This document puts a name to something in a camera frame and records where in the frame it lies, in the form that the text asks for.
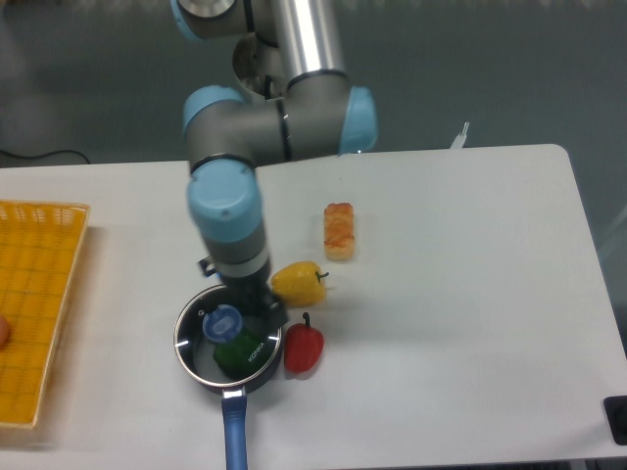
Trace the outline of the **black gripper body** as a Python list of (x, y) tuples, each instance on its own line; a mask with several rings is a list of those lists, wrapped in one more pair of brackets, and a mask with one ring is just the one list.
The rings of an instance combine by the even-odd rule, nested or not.
[(267, 284), (269, 277), (267, 268), (244, 277), (228, 276), (223, 272), (220, 272), (218, 276), (224, 285), (234, 291), (239, 302), (251, 315), (269, 316), (272, 293)]

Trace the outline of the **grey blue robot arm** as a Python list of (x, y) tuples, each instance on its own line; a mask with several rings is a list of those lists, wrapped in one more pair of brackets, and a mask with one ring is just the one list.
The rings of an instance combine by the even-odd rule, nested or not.
[(258, 101), (206, 86), (186, 99), (182, 122), (187, 205), (210, 271), (247, 313), (277, 329), (287, 312), (267, 284), (270, 253), (256, 170), (371, 149), (378, 136), (375, 103), (347, 77), (329, 1), (174, 1), (170, 7), (188, 36), (251, 37), (278, 60), (258, 68)]

